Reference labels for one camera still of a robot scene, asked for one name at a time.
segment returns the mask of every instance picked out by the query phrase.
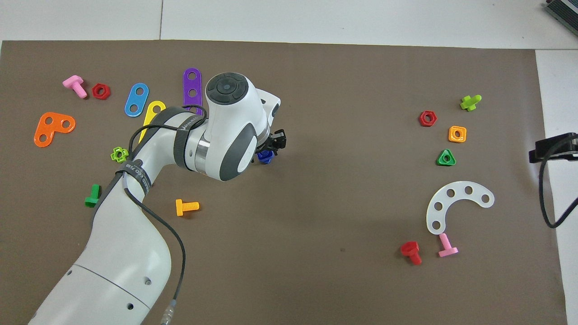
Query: orange square nut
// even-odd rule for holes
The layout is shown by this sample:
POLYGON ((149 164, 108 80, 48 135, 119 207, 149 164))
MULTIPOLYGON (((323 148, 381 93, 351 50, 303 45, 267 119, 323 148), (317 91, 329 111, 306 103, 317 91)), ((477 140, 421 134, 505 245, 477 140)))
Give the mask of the orange square nut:
POLYGON ((458 143, 462 143, 462 142, 466 142, 466 133, 468 132, 468 130, 466 130, 465 127, 459 127, 459 126, 452 126, 450 127, 450 133, 447 137, 447 139, 449 141, 452 142, 458 142, 458 143))

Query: pink bolt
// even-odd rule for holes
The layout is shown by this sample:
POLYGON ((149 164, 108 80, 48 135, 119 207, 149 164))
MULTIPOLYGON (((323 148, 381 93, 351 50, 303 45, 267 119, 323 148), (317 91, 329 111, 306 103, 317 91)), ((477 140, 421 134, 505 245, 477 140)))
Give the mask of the pink bolt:
POLYGON ((64 80, 62 84, 64 85, 64 87, 74 90, 74 92, 78 95, 78 97, 85 98, 87 96, 86 91, 84 91, 84 89, 80 85, 83 82, 84 80, 82 80, 81 77, 73 75, 70 78, 64 80))
POLYGON ((451 247, 450 241, 447 239, 447 235, 445 233, 441 233, 439 235, 439 239, 442 240, 442 245, 444 248, 444 250, 442 250, 438 253, 439 257, 444 257, 444 256, 456 254, 458 252, 457 248, 451 247))

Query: purple plastic link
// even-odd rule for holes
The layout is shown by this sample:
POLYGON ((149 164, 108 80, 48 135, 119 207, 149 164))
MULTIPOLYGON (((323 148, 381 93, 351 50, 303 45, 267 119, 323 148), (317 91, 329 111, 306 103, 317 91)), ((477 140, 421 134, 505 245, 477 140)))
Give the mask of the purple plastic link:
MULTIPOLYGON (((183 73, 183 105, 203 105, 203 89, 202 89, 201 72, 195 68, 188 68, 183 73), (188 78, 190 73, 195 73, 195 79, 188 78), (194 89, 197 94, 194 97, 188 95, 189 91, 194 89)), ((197 108, 197 114, 201 115, 203 111, 197 108)))

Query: lime green nut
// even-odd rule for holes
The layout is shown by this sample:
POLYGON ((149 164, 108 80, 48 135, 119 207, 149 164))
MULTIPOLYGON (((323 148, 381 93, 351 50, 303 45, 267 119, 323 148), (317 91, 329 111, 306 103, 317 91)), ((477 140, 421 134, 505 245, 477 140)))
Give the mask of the lime green nut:
POLYGON ((128 150, 121 147, 116 147, 113 149, 110 159, 115 160, 117 163, 121 164, 127 160, 128 150))

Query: cable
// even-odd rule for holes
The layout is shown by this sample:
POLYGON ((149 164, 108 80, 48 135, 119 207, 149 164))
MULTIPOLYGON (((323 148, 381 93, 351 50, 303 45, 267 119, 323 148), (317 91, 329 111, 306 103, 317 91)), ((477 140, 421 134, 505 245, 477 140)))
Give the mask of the cable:
MULTIPOLYGON (((198 109, 200 109, 201 111, 203 111, 203 118, 200 119, 200 120, 198 120, 195 124, 193 124, 193 125, 191 126, 191 130, 199 127, 199 126, 200 126, 201 124, 203 124, 203 123, 205 122, 205 120, 207 119, 207 110, 206 110, 203 106, 199 106, 199 105, 185 105, 185 106, 182 106, 182 107, 183 107, 183 108, 198 108, 198 109)), ((166 124, 147 124, 147 125, 144 125, 144 126, 139 127, 139 128, 132 134, 131 139, 130 139, 129 142, 128 142, 128 157, 127 157, 128 160, 132 160, 132 159, 133 159, 133 154, 134 154, 134 152, 133 152, 133 150, 132 150, 132 144, 134 143, 136 136, 137 136, 140 132, 142 132, 142 131, 144 131, 144 130, 147 130, 147 129, 149 129, 149 128, 166 128, 166 129, 173 130, 173 131, 176 131, 176 130, 177 130, 176 127, 172 127, 172 126, 166 125, 166 124)))
POLYGON ((540 195, 540 210, 542 210, 542 216, 544 217, 546 225, 548 225, 548 227, 552 229, 560 226, 564 222, 564 220, 566 220, 566 218, 570 215, 570 213, 572 213, 574 208, 578 206, 578 197, 568 206, 568 208, 566 209, 566 211, 564 211, 564 213, 562 214, 560 219, 558 219, 558 221, 551 223, 550 219, 548 218, 548 214, 546 213, 546 207, 544 206, 544 169, 546 167, 548 159, 550 159, 550 157, 556 150, 560 149, 560 147, 562 147, 565 143, 575 139, 578 139, 578 135, 572 135, 558 141, 546 152, 544 158, 542 158, 542 162, 540 163, 540 174, 538 175, 538 194, 540 195))
POLYGON ((173 236, 175 236, 175 238, 177 239, 177 241, 179 242, 179 245, 181 247, 181 252, 183 254, 183 262, 181 265, 181 273, 180 273, 180 277, 179 277, 179 283, 177 284, 177 288, 175 290, 175 294, 173 295, 173 300, 177 300, 177 296, 179 295, 179 291, 180 291, 180 287, 181 284, 183 283, 183 277, 184 277, 184 266, 187 260, 187 255, 186 252, 184 250, 184 245, 183 245, 183 241, 180 239, 179 234, 177 234, 177 232, 175 231, 175 229, 173 227, 171 227, 170 224, 168 224, 165 220, 163 220, 163 218, 159 217, 156 213, 154 213, 151 209, 149 209, 146 205, 142 204, 142 202, 140 202, 137 198, 134 197, 134 195, 132 195, 132 193, 128 190, 128 188, 124 188, 124 192, 127 194, 127 196, 132 200, 132 202, 134 202, 136 205, 138 205, 139 207, 141 207, 143 210, 145 210, 148 214, 150 214, 153 218, 157 219, 158 222, 160 222, 163 226, 165 226, 172 234, 173 236))
POLYGON ((128 157, 127 160, 132 160, 133 159, 133 154, 134 152, 132 152, 132 143, 135 141, 136 136, 143 130, 149 129, 149 128, 166 128, 169 130, 173 130, 176 131, 177 128, 176 127, 172 127, 170 125, 165 125, 165 124, 147 124, 144 125, 142 127, 139 127, 131 136, 131 139, 128 142, 128 157))
MULTIPOLYGON (((199 127, 200 125, 202 125, 205 120, 207 119, 207 111, 205 110, 205 108, 203 108, 202 106, 199 105, 187 105, 187 106, 183 106, 183 108, 199 108, 202 112, 203 112, 203 116, 200 120, 198 120, 196 123, 194 123, 191 126, 191 130, 195 129, 197 127, 199 127)), ((173 130, 173 131, 177 131, 176 127, 172 127, 169 125, 165 125, 165 124, 148 124, 148 125, 144 125, 140 128, 138 128, 131 136, 131 139, 129 141, 128 144, 128 160, 132 160, 134 158, 134 151, 132 150, 132 144, 135 141, 136 136, 141 133, 143 130, 147 130, 149 128, 166 128, 169 130, 173 130)), ((174 303, 171 302, 171 305, 169 305, 169 308, 173 308, 173 312, 174 312, 174 307, 175 307, 175 303, 176 303, 176 299, 177 296, 179 295, 180 292, 180 288, 181 285, 183 284, 183 278, 184 278, 184 269, 185 269, 185 264, 186 264, 186 260, 187 260, 187 255, 184 249, 184 244, 183 241, 181 240, 179 234, 175 231, 175 229, 173 227, 171 227, 171 225, 169 225, 163 218, 161 218, 159 215, 157 215, 156 213, 154 213, 151 209, 149 209, 149 207, 147 207, 146 205, 144 205, 142 202, 140 202, 136 197, 134 197, 134 195, 132 195, 132 193, 129 191, 128 186, 126 184, 126 179, 124 178, 124 176, 126 175, 123 171, 118 171, 117 173, 123 173, 123 185, 124 185, 124 192, 126 193, 126 195, 131 199, 131 201, 138 205, 141 209, 143 209, 144 211, 146 211, 150 216, 152 216, 153 218, 155 218, 158 222, 160 222, 163 226, 165 226, 172 234, 173 236, 175 236, 175 238, 177 239, 177 241, 179 242, 180 248, 181 248, 181 253, 182 253, 182 264, 181 264, 181 271, 180 271, 180 276, 179 276, 179 282, 177 284, 177 288, 175 289, 175 294, 173 295, 173 301, 175 301, 174 303)))

